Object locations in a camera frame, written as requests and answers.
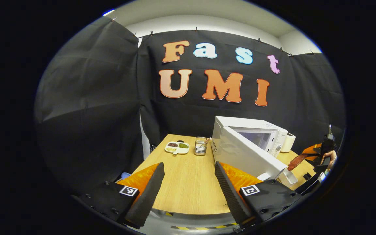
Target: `yellow black striped tape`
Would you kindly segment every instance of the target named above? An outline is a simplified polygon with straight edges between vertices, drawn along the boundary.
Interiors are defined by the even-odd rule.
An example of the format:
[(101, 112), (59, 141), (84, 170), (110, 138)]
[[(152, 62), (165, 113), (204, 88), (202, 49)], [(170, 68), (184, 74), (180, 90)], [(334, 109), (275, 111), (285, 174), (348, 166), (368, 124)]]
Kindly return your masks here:
[(223, 226), (214, 226), (214, 227), (181, 227), (181, 226), (171, 226), (170, 228), (179, 229), (179, 230), (211, 230), (211, 229), (218, 229), (224, 228), (229, 226), (235, 226), (237, 223), (231, 223)]

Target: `screw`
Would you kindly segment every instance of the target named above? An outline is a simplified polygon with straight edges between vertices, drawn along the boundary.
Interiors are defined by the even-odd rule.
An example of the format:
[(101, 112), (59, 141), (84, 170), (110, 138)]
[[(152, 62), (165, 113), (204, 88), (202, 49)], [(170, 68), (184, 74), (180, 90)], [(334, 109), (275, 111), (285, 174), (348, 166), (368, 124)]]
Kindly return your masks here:
[(107, 215), (107, 214), (105, 214), (104, 212), (100, 211), (100, 213), (101, 213), (102, 215), (104, 215), (104, 216), (107, 216), (107, 217), (108, 217), (108, 215)]
[(111, 211), (113, 211), (113, 213), (115, 214), (119, 214), (119, 212), (115, 208), (111, 208)]

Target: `floor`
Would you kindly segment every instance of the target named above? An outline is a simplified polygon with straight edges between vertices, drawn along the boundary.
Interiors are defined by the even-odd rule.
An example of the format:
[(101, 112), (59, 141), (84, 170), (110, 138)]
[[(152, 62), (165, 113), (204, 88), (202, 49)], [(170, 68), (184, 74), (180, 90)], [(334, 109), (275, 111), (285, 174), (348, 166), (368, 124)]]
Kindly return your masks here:
[(239, 228), (233, 223), (235, 221), (231, 213), (186, 215), (152, 209), (143, 227), (130, 228), (146, 235), (214, 235), (233, 233), (234, 229)]

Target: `pink letter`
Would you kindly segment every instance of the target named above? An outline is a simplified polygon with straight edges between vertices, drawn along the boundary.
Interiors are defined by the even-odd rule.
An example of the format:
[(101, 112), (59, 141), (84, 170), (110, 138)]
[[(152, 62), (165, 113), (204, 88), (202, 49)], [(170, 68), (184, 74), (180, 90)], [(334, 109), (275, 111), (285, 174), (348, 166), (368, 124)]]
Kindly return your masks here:
[(278, 64), (278, 60), (276, 60), (273, 55), (268, 55), (267, 59), (269, 60), (269, 65), (271, 66), (272, 72), (278, 74), (279, 69), (276, 67), (276, 64)]

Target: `ceiling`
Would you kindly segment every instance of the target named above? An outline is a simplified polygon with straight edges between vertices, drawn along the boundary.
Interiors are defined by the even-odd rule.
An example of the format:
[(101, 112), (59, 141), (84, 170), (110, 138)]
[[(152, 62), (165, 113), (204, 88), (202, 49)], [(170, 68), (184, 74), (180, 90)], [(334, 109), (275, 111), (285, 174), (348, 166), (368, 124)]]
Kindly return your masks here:
[(241, 22), (280, 37), (295, 28), (278, 16), (243, 0), (136, 0), (127, 3), (109, 18), (127, 27), (171, 15), (208, 15)]

